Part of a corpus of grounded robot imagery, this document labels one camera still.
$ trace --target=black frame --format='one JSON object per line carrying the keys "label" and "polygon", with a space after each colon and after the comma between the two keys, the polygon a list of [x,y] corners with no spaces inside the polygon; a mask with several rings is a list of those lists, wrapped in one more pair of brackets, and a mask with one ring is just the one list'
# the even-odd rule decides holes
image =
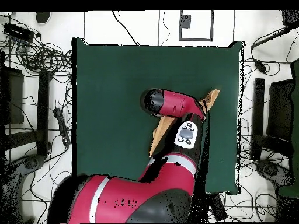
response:
{"label": "black frame", "polygon": [[[5,53],[0,53],[1,62],[0,62],[0,70],[5,70],[4,59]],[[25,131],[18,132],[10,135],[5,134],[5,123],[0,123],[0,151],[1,157],[5,157],[5,151],[10,150],[12,148],[17,148],[26,144],[30,144],[36,142],[37,154],[42,156],[47,156],[48,150],[50,148],[48,143],[48,114],[49,114],[49,83],[52,79],[52,76],[47,71],[39,72],[39,98],[37,102],[37,129],[35,131]],[[5,112],[5,114],[9,114],[9,91],[5,89],[5,85],[8,84],[7,77],[2,77],[0,80],[0,91],[3,95],[2,108],[0,112]]]}
{"label": "black frame", "polygon": [[210,29],[210,38],[182,38],[182,28],[184,23],[183,20],[185,18],[190,18],[190,16],[183,15],[183,11],[180,10],[180,25],[179,25],[179,41],[213,41],[213,35],[214,35],[214,10],[211,10],[211,29]]}

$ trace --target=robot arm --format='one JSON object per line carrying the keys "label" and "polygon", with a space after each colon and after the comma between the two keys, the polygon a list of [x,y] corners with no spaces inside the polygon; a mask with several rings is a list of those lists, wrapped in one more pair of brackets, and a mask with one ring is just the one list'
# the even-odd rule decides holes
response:
{"label": "robot arm", "polygon": [[187,221],[200,159],[203,111],[195,98],[159,89],[144,92],[141,107],[154,116],[177,118],[141,178],[67,178],[54,193],[47,223]]}

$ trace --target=black cable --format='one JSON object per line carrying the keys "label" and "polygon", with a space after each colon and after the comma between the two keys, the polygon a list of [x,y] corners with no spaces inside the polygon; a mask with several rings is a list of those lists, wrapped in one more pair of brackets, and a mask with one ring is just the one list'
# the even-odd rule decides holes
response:
{"label": "black cable", "polygon": [[114,11],[112,11],[112,14],[114,16],[114,18],[116,19],[116,21],[122,25],[122,27],[127,31],[128,35],[131,37],[132,41],[135,43],[135,45],[139,46],[139,44],[134,40],[134,38],[132,37],[132,35],[130,34],[130,32],[127,30],[127,28],[124,26],[124,24],[122,24],[118,18],[116,17],[116,15],[114,14]]}
{"label": "black cable", "polygon": [[51,178],[51,180],[52,180],[53,183],[55,183],[55,181],[54,181],[53,178],[52,178],[51,170],[50,170],[50,166],[51,166],[51,157],[52,157],[53,142],[54,142],[54,140],[55,140],[57,137],[60,137],[60,135],[55,136],[55,137],[53,138],[53,140],[52,140],[52,144],[51,144],[51,155],[50,155],[50,160],[49,160],[49,171],[48,171],[48,172],[49,172],[49,175],[50,175],[50,178]]}
{"label": "black cable", "polygon": [[299,33],[297,34],[296,38],[293,40],[293,42],[292,42],[292,44],[291,44],[291,46],[290,46],[290,49],[289,49],[288,54],[287,54],[287,57],[286,57],[286,61],[287,61],[287,62],[288,62],[287,58],[288,58],[288,56],[289,56],[290,53],[291,53],[292,46],[293,46],[293,44],[295,43],[295,41],[296,41],[296,39],[298,38],[298,36],[299,36]]}
{"label": "black cable", "polygon": [[63,174],[63,173],[69,173],[69,175],[72,175],[70,172],[68,171],[62,171],[60,173],[57,174],[57,176],[55,177],[54,181],[53,181],[53,184],[52,184],[52,189],[51,189],[51,198],[53,197],[53,187],[54,187],[54,184],[56,184],[56,179],[58,178],[59,175]]}
{"label": "black cable", "polygon": [[32,184],[33,184],[33,182],[34,182],[34,179],[35,179],[35,172],[33,172],[33,180],[32,180],[32,182],[31,182],[31,184],[30,184],[30,188],[29,188],[29,190],[30,190],[30,192],[32,193],[32,195],[33,195],[34,197],[36,197],[38,200],[44,202],[45,205],[46,205],[46,207],[45,207],[43,213],[40,215],[39,219],[37,220],[37,224],[39,224],[41,217],[44,215],[44,213],[46,212],[46,210],[47,210],[47,208],[48,208],[48,204],[47,204],[47,202],[45,202],[45,200],[43,200],[43,199],[41,199],[40,197],[38,197],[38,196],[32,191]]}
{"label": "black cable", "polygon": [[[68,148],[65,148],[64,151],[61,152],[59,155],[56,155],[56,156],[52,157],[51,159],[45,160],[45,163],[47,163],[49,160],[53,160],[53,159],[55,159],[55,158],[57,158],[57,157],[63,155],[67,150],[68,150]],[[41,180],[42,180],[48,173],[49,173],[49,172],[45,173],[45,174],[44,174],[44,175],[43,175],[37,182],[35,182],[34,185],[32,185],[32,187],[34,187],[39,181],[41,181]],[[22,194],[22,197],[23,197],[28,191],[30,191],[30,189],[28,189],[27,191],[25,191],[25,192]]]}
{"label": "black cable", "polygon": [[[164,14],[163,14],[163,19],[162,19],[162,23],[163,23],[164,27],[166,27],[166,25],[165,25],[165,23],[164,23],[164,16],[165,16],[165,12],[166,12],[166,11],[164,11]],[[163,44],[164,44],[164,42],[168,41],[169,35],[171,35],[171,32],[169,31],[168,27],[166,27],[166,28],[167,28],[167,31],[168,31],[168,36],[167,36],[167,39],[166,39],[166,40],[164,40],[164,41],[163,41],[163,43],[162,43],[161,45],[163,45]]]}

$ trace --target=cable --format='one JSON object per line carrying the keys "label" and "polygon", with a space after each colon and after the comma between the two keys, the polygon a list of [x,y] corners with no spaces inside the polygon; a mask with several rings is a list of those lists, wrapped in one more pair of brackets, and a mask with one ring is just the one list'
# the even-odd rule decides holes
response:
{"label": "cable", "polygon": [[54,187],[54,184],[56,184],[55,181],[56,181],[56,179],[58,178],[58,176],[61,175],[61,174],[63,174],[63,173],[69,173],[69,175],[72,175],[72,174],[71,174],[70,172],[68,172],[68,171],[62,171],[62,172],[60,172],[60,173],[57,174],[57,176],[55,177],[55,179],[54,179],[54,181],[53,181],[53,184],[52,184],[51,198],[53,197],[53,187]]}
{"label": "cable", "polygon": [[287,61],[287,62],[288,62],[287,58],[288,58],[288,56],[289,56],[290,53],[291,53],[292,46],[293,46],[293,44],[295,43],[295,41],[296,41],[296,39],[298,38],[298,36],[299,36],[299,33],[297,34],[296,38],[293,40],[293,42],[292,42],[292,44],[291,44],[291,46],[290,46],[290,49],[289,49],[288,54],[287,54],[287,57],[286,57],[286,61]]}
{"label": "cable", "polygon": [[31,182],[31,184],[30,184],[30,188],[29,188],[29,190],[30,190],[30,192],[32,193],[32,195],[33,195],[34,197],[36,197],[38,200],[44,202],[45,205],[46,205],[46,207],[45,207],[43,213],[40,215],[39,219],[37,220],[37,224],[39,224],[41,217],[44,215],[44,213],[46,212],[46,210],[47,210],[47,208],[48,208],[48,204],[47,204],[47,202],[45,202],[45,200],[43,200],[43,199],[41,199],[40,197],[38,197],[38,196],[32,191],[32,184],[33,184],[34,180],[35,180],[35,172],[33,172],[33,180],[32,180],[32,182]]}
{"label": "cable", "polygon": [[[166,11],[164,11],[164,14],[163,14],[163,19],[162,19],[162,23],[163,23],[164,27],[166,27],[166,25],[165,25],[165,23],[164,23],[164,16],[165,16],[165,12],[166,12]],[[169,31],[168,27],[166,27],[166,28],[167,28],[167,30],[168,30],[168,36],[167,36],[167,39],[166,39],[166,40],[164,40],[164,41],[163,41],[163,43],[162,43],[161,45],[163,45],[163,44],[164,44],[164,42],[168,41],[169,35],[171,35],[171,32]]]}
{"label": "cable", "polygon": [[[39,33],[37,30],[32,29],[29,26],[27,26],[27,25],[25,25],[25,24],[23,24],[23,23],[21,23],[17,20],[15,20],[15,21],[17,22],[17,25],[22,25],[26,29],[33,31],[34,33]],[[23,44],[20,44],[18,42],[12,41],[9,36],[6,36],[5,41],[0,42],[0,50],[3,50],[3,49],[8,49],[8,52],[6,53],[6,59],[9,60],[9,64],[11,64],[11,62],[14,63],[16,65],[17,69],[19,69],[18,65],[21,65],[22,67],[24,67],[24,70],[27,72],[27,74],[29,74],[29,76],[24,75],[25,77],[37,77],[37,76],[39,76],[38,73],[40,71],[50,71],[52,76],[53,76],[53,79],[55,81],[57,81],[59,83],[62,83],[62,84],[65,84],[64,103],[62,105],[61,111],[62,111],[62,114],[64,114],[63,109],[66,107],[67,110],[68,110],[68,114],[71,115],[71,112],[70,112],[69,107],[68,107],[68,105],[71,106],[71,104],[72,104],[72,97],[71,97],[71,89],[72,89],[72,86],[71,86],[71,50],[67,51],[64,54],[63,50],[60,47],[58,47],[57,45],[51,44],[51,43],[47,43],[47,44],[42,43],[41,42],[41,37],[39,38],[39,40],[36,39],[36,37],[34,37],[34,40],[30,45],[23,45]],[[12,56],[15,56],[18,62],[11,61]],[[56,78],[58,76],[66,76],[67,80],[64,80],[64,81],[58,80]],[[32,98],[33,104],[23,103],[23,102],[20,102],[20,103],[26,104],[26,105],[38,106],[38,104],[36,104],[36,102],[34,101],[34,98],[32,96],[25,97],[24,99],[28,99],[28,98]],[[34,137],[37,140],[36,132],[35,132],[33,126],[31,125],[31,123],[29,121],[29,118],[26,115],[26,113],[20,107],[16,106],[16,104],[14,102],[9,101],[9,103],[11,105],[17,107],[19,110],[21,110],[22,113],[26,116],[27,121],[30,125],[29,130],[33,131]],[[25,160],[27,157],[29,157],[26,154],[30,150],[28,150],[25,153],[24,157],[18,158],[16,160],[14,160],[13,162],[7,163],[6,167],[9,167],[10,169],[16,168],[17,165],[20,165],[20,162],[23,162],[23,160]],[[60,160],[61,156],[67,150],[68,150],[68,148],[65,148],[64,151],[61,154],[56,155],[54,157],[50,157],[49,159],[44,161],[45,163],[49,162],[49,171],[47,173],[50,174],[50,177],[51,177],[52,180],[53,180],[53,178],[51,176],[51,169],[53,169],[53,167]],[[55,164],[50,168],[51,161],[53,159],[57,158],[57,157],[59,157],[59,158],[57,159]],[[32,195],[35,198],[37,198],[38,200],[28,200],[28,199],[21,199],[21,200],[25,201],[25,202],[43,202],[43,203],[45,203],[46,208],[45,208],[42,215],[39,217],[39,219],[37,221],[37,223],[40,223],[40,220],[41,220],[42,216],[45,214],[45,212],[47,210],[47,203],[49,202],[49,200],[43,200],[33,192],[32,188],[41,180],[41,179],[39,179],[37,182],[34,183],[35,175],[36,174],[34,173],[33,174],[33,180],[32,180],[32,183],[30,185],[30,188],[25,193],[27,193],[30,190]]]}
{"label": "cable", "polygon": [[116,19],[116,21],[122,25],[122,27],[127,31],[128,35],[131,37],[132,41],[135,43],[135,45],[139,46],[139,44],[134,40],[134,38],[132,37],[132,35],[130,34],[130,32],[127,30],[127,28],[124,26],[124,24],[122,24],[118,18],[116,17],[116,15],[114,14],[114,11],[112,11],[112,14],[114,16],[114,18]]}

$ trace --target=black device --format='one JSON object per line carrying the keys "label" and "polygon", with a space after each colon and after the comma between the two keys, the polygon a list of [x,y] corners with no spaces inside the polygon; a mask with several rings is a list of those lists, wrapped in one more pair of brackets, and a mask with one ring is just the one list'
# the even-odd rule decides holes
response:
{"label": "black device", "polygon": [[294,153],[290,142],[292,103],[290,94],[294,79],[273,82],[270,87],[267,135],[263,135],[265,80],[256,78],[253,86],[251,160],[260,160],[262,148],[270,149],[288,158]]}
{"label": "black device", "polygon": [[59,125],[59,132],[60,132],[60,135],[62,137],[62,142],[63,142],[63,145],[65,147],[69,147],[70,144],[71,144],[71,140],[68,136],[68,130],[67,130],[67,126],[65,124],[65,120],[64,120],[64,117],[63,117],[63,114],[62,114],[62,111],[58,108],[55,108],[53,110],[53,113],[54,113],[54,117],[57,119],[58,121],[58,125]]}
{"label": "black device", "polygon": [[252,148],[250,151],[251,159],[258,160],[262,153],[262,147],[256,145],[256,136],[263,135],[263,116],[264,116],[264,93],[265,79],[255,78],[253,84],[253,107],[252,107]]}
{"label": "black device", "polygon": [[[279,164],[268,160],[257,160],[256,171],[260,176],[272,182],[275,191],[279,187],[292,185],[291,172]],[[276,193],[275,222],[299,222],[299,199],[286,198]]]}
{"label": "black device", "polygon": [[8,78],[7,87],[9,89],[8,100],[13,102],[14,105],[9,105],[9,113],[5,116],[2,116],[4,119],[4,124],[22,124],[24,122],[24,115],[22,112],[23,104],[22,104],[22,97],[23,97],[23,84],[24,84],[24,75],[22,71],[14,68],[10,68],[5,66],[4,73],[6,74],[5,77]]}
{"label": "black device", "polygon": [[211,212],[215,216],[217,222],[222,221],[227,218],[227,213],[225,207],[221,200],[220,194],[209,195],[209,201],[211,206]]}
{"label": "black device", "polygon": [[268,160],[257,160],[256,171],[263,178],[270,180],[275,190],[281,186],[289,186],[293,182],[293,176],[288,169]]}
{"label": "black device", "polygon": [[11,23],[4,24],[3,34],[9,35],[10,37],[12,37],[12,40],[15,39],[16,41],[19,41],[21,43],[28,44],[32,43],[34,38],[33,31]]}
{"label": "black device", "polygon": [[291,94],[295,88],[295,80],[272,82],[269,89],[269,118],[267,134],[282,140],[291,140],[292,100]]}
{"label": "black device", "polygon": [[[8,77],[5,71],[5,53],[0,52],[0,116],[9,114]],[[0,224],[24,223],[20,197],[26,176],[41,168],[51,148],[48,142],[48,101],[51,74],[39,73],[37,129],[5,135],[5,118],[0,118]],[[36,142],[37,153],[20,162],[8,163],[5,151]]]}

